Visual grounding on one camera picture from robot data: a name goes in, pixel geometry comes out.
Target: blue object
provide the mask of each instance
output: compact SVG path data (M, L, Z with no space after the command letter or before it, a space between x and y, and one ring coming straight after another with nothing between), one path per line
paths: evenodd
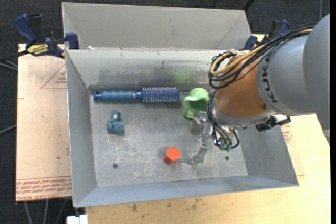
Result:
M103 101L131 101L140 99L144 103L176 102L180 92L176 87L145 87L142 91L96 91L94 99Z
M65 38L54 40L54 37L46 38L44 43L36 43L37 36L35 35L33 29L29 25L28 14L24 13L18 16L14 21L14 27L18 31L18 33L28 39L28 43L26 44L26 50L33 56L43 56L50 55L59 58L64 57L64 50L57 46L57 42L59 41L68 41L70 44L70 49L79 49L79 42L77 36L73 32L66 33Z
M32 28L29 26L28 14L25 13L18 16L14 21L14 27L21 36L28 39L29 45L37 41L36 35L34 34Z
M256 36L250 36L245 43L244 49L252 49L257 43L257 39L258 38Z
M286 20L281 20L281 21L282 21L282 26L281 26L281 29L280 29L280 31L279 31L279 33L277 34L276 37L284 35L290 29L290 25Z
M109 133L122 133L124 131L124 124L120 121L109 122L107 124L107 131Z
M112 110L111 119L107 123L107 131L109 133L122 133L124 131L124 124L120 122L120 112Z
M70 49L79 49L79 42L74 32L68 32L65 34L65 39L69 42Z

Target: brush handle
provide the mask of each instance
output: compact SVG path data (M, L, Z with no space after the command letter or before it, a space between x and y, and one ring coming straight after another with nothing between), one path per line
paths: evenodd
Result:
M95 91L95 100L131 101L135 99L133 91Z

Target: clamp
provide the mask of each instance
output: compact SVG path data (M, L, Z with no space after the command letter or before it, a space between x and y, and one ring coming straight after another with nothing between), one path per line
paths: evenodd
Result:
M15 19L15 29L21 36L28 39L26 49L14 55L2 58L0 59L0 62L8 61L25 54L31 54L33 56L49 55L64 58L65 51L59 48L57 44L65 41L69 44L66 46L66 49L79 49L78 38L74 32L68 32L65 34L64 38L57 40L54 38L54 33L51 32L51 38L47 37L44 42L37 42L38 37L40 36L40 24L42 17L42 14L28 16L28 14L24 13Z

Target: gray bin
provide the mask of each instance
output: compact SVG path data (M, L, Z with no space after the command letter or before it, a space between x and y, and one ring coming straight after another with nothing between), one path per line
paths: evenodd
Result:
M298 184L280 128L239 130L240 146L230 152L209 140L204 162L190 164L199 141L183 115L183 99L196 87L211 92L211 58L244 46L250 36L244 12L63 3L63 16L64 32L80 40L79 50L66 53L75 207ZM92 98L95 90L150 86L175 86L180 100ZM113 109L121 112L123 135L107 133ZM163 162L170 146L181 150L174 165Z

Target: green object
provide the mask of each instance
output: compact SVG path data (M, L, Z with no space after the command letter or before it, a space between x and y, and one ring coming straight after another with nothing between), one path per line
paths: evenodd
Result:
M193 119L195 112L206 111L209 93L203 88L192 89L184 98L184 116Z

